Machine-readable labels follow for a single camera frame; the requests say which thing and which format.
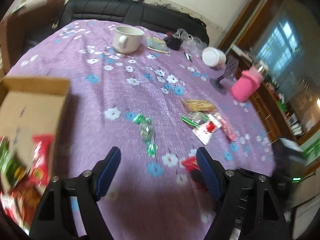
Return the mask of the white red candy packet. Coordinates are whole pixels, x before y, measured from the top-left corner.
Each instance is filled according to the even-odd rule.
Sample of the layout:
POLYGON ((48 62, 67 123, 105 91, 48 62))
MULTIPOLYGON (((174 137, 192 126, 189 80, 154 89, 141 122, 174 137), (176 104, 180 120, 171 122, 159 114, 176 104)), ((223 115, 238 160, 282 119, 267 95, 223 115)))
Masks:
POLYGON ((201 124, 199 127, 195 127, 192 132, 204 145, 207 145, 215 131, 221 128, 221 124, 216 120, 209 120, 208 122, 201 124))

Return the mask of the black leather sofa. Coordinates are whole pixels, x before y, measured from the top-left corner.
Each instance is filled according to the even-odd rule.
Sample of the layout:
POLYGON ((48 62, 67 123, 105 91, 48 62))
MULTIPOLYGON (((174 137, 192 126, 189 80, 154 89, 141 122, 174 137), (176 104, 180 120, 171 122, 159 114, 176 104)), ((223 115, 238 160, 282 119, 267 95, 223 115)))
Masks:
POLYGON ((206 24, 203 21, 160 5, 131 0, 69 0, 60 12, 57 28, 61 29, 76 20, 111 21, 141 26, 164 34, 181 28, 209 44, 206 24))

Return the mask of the purple floral tablecloth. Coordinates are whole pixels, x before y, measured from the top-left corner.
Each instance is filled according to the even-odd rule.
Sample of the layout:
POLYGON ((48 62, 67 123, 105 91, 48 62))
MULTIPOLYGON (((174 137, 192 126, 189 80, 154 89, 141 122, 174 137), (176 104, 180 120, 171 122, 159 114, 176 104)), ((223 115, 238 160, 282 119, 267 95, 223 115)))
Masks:
POLYGON ((213 200, 181 162, 195 155, 200 140, 182 120, 183 99, 207 100, 232 126, 236 140, 214 132, 207 151, 225 168, 270 175, 271 143, 249 102, 221 95, 209 79, 220 72, 182 51, 165 55, 141 47, 131 55, 114 50, 116 24, 75 21, 27 51, 10 75, 70 79, 71 99, 62 124, 55 173, 78 176, 111 147, 121 163, 99 202, 115 239, 203 239, 214 218, 213 200), (137 114, 152 119, 155 159, 146 153, 137 114))

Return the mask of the red cartoon candy packet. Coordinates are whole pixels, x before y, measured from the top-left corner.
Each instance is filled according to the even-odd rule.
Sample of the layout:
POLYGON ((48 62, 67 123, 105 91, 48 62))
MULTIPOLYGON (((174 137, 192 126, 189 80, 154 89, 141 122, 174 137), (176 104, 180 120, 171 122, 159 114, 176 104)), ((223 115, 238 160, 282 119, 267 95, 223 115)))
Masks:
POLYGON ((189 175, 195 182, 200 183, 202 181, 202 174, 195 156, 191 156, 183 160, 181 164, 188 171, 189 175))

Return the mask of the white plastic jar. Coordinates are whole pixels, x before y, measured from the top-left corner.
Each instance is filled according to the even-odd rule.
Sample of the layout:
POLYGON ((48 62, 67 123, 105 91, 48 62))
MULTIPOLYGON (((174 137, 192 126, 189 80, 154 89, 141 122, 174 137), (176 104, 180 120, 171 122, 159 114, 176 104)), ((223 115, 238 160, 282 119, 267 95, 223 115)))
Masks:
POLYGON ((208 67, 216 67, 225 64, 226 55, 223 51, 214 47, 207 47, 202 52, 202 60, 208 67))

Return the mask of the green candy wrapper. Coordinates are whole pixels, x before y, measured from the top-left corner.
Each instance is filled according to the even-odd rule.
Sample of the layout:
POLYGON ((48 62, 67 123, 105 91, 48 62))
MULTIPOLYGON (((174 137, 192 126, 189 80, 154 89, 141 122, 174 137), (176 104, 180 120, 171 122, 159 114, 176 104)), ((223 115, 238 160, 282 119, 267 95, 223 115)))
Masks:
POLYGON ((155 128, 152 119, 142 114, 137 114, 133 122, 139 124, 140 136, 145 144, 147 155, 155 159, 157 145, 155 144, 155 128))

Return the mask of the green yellow-label snack packet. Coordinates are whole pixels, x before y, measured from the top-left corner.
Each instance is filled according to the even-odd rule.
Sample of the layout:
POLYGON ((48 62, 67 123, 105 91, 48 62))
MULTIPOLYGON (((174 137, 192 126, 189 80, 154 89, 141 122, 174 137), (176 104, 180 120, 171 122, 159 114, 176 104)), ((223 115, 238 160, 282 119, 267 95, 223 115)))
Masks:
POLYGON ((27 174, 27 169, 21 161, 10 153, 7 137, 1 137, 1 174, 5 175, 11 188, 27 174))

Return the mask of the black phone stand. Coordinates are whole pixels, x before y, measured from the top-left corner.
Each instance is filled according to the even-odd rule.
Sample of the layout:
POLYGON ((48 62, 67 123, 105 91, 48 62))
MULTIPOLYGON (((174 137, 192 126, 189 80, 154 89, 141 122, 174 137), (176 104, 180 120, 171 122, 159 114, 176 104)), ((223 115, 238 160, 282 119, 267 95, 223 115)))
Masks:
POLYGON ((233 80, 235 78, 236 70, 239 65, 239 60, 234 57, 233 55, 229 56, 224 73, 217 77, 217 78, 210 78, 210 84, 220 93, 223 95, 227 94, 226 88, 221 84, 223 79, 230 79, 233 80))

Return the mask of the beige biscuit bar packet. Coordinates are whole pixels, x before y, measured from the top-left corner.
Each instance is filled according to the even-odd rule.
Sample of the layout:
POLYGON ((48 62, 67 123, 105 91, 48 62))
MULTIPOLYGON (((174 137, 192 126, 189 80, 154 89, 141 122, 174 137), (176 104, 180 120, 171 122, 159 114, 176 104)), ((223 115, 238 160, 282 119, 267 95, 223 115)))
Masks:
POLYGON ((191 112, 210 112, 217 107, 207 100, 183 99, 183 105, 191 112))

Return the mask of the clear green snack packet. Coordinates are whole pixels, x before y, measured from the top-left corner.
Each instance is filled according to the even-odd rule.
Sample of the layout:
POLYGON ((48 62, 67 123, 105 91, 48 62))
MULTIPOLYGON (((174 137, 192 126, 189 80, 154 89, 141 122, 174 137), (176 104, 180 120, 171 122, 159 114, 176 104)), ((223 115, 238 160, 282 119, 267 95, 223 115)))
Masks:
POLYGON ((196 128, 208 122, 209 117, 202 112, 190 112, 181 116, 181 120, 191 128, 196 128))

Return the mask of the clear glass jar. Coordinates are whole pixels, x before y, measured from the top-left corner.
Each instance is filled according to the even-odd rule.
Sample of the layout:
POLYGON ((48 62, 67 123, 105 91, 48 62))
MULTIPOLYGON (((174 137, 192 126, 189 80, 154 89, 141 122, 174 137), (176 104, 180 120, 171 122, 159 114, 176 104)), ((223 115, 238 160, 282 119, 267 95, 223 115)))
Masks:
POLYGON ((189 54, 200 56, 203 50, 208 47, 200 38, 188 34, 187 31, 182 28, 178 29, 176 34, 182 40, 182 47, 189 54))

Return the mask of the pink knitted bottle cover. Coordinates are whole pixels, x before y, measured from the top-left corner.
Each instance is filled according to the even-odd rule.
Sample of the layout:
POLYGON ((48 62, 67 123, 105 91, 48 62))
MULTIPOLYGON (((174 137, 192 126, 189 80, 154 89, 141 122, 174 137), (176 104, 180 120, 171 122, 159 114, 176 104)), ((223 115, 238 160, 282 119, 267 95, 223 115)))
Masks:
POLYGON ((243 70, 241 77, 231 87, 231 95, 239 102, 245 102, 261 85, 264 76, 255 67, 243 70))

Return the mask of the red rectangular snack packet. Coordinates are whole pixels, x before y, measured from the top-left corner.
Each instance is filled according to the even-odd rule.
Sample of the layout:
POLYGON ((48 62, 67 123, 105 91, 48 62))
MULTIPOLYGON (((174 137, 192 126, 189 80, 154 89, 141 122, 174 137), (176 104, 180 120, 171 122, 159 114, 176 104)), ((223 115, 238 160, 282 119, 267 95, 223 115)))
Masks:
POLYGON ((33 162, 29 173, 30 181, 37 186, 49 184, 49 153, 54 136, 52 134, 34 135, 33 162))

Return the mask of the dark red foil wrapper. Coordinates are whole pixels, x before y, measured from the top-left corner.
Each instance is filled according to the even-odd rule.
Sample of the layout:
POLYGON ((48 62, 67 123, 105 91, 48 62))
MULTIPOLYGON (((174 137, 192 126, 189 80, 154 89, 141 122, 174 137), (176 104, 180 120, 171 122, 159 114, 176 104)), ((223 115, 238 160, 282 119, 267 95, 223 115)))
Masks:
POLYGON ((22 220, 31 224, 35 215, 41 195, 29 181, 21 181, 12 190, 11 195, 17 200, 22 220))

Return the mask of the black small container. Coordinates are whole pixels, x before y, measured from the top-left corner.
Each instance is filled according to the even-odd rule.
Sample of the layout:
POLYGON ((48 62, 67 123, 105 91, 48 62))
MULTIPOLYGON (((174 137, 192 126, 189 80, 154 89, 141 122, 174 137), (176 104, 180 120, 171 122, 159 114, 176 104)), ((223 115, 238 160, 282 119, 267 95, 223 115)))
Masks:
POLYGON ((178 35, 175 35, 175 34, 171 34, 167 36, 166 38, 164 38, 164 41, 168 48, 175 51, 180 50, 183 46, 183 40, 178 35))

